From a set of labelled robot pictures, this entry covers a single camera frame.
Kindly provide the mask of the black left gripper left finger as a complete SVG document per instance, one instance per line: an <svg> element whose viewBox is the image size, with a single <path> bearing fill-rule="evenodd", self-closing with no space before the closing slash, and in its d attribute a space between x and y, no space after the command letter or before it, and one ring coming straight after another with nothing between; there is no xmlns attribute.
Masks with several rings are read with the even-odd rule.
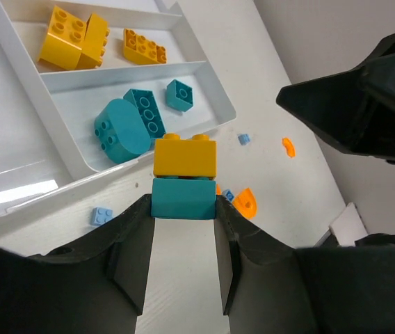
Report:
<svg viewBox="0 0 395 334"><path fill-rule="evenodd" d="M133 333L154 238L150 211L144 195L46 255L0 248L0 333Z"/></svg>

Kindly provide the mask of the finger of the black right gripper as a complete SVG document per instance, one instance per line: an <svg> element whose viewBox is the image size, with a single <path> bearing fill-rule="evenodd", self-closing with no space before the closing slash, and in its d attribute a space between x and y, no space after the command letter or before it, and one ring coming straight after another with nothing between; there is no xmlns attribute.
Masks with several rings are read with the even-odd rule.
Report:
<svg viewBox="0 0 395 334"><path fill-rule="evenodd" d="M336 150L395 165L395 33L351 70L283 87L276 103Z"/></svg>

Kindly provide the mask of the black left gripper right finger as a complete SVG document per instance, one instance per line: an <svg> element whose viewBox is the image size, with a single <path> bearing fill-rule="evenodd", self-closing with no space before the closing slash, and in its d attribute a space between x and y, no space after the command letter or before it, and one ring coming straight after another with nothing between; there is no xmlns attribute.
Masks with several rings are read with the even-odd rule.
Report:
<svg viewBox="0 0 395 334"><path fill-rule="evenodd" d="M223 196L214 233L232 333L395 333L395 235L292 248Z"/></svg>

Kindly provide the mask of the teal and yellow duplo stack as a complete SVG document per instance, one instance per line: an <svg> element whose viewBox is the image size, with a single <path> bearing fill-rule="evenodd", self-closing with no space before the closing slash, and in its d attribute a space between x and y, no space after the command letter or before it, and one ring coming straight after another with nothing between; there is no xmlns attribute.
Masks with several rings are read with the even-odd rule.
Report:
<svg viewBox="0 0 395 334"><path fill-rule="evenodd" d="M217 144L206 134L165 134L154 146L151 215L211 220L216 216Z"/></svg>

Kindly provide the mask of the teal rounded duplo block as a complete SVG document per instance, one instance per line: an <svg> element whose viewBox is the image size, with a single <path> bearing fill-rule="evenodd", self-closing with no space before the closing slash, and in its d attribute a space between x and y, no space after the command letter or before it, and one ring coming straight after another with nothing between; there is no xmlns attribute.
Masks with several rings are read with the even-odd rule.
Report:
<svg viewBox="0 0 395 334"><path fill-rule="evenodd" d="M115 164L145 154L151 138L138 109L124 99L111 100L94 121L95 136L102 151Z"/></svg>

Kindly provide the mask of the teal long duplo brick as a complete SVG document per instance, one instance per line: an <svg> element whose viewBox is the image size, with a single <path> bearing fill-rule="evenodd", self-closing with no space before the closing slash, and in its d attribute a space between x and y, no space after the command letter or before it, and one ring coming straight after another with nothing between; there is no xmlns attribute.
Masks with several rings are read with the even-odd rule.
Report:
<svg viewBox="0 0 395 334"><path fill-rule="evenodd" d="M138 109L150 138L163 138L166 129L154 93L151 90L129 89L123 98Z"/></svg>

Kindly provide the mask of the small teal duplo cube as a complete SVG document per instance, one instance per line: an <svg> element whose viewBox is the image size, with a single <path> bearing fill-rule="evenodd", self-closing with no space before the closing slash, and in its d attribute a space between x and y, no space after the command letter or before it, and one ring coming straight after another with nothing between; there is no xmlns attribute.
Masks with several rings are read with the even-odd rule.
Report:
<svg viewBox="0 0 395 334"><path fill-rule="evenodd" d="M166 88L166 104L177 111L187 112L193 107L193 89L173 79Z"/></svg>

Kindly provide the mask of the yellow long duplo brick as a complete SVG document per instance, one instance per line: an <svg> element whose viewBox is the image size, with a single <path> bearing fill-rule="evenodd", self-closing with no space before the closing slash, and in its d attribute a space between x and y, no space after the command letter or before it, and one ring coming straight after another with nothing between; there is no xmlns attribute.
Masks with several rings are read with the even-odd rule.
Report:
<svg viewBox="0 0 395 334"><path fill-rule="evenodd" d="M162 65L167 63L166 48L132 29L123 32L123 56L136 65Z"/></svg>

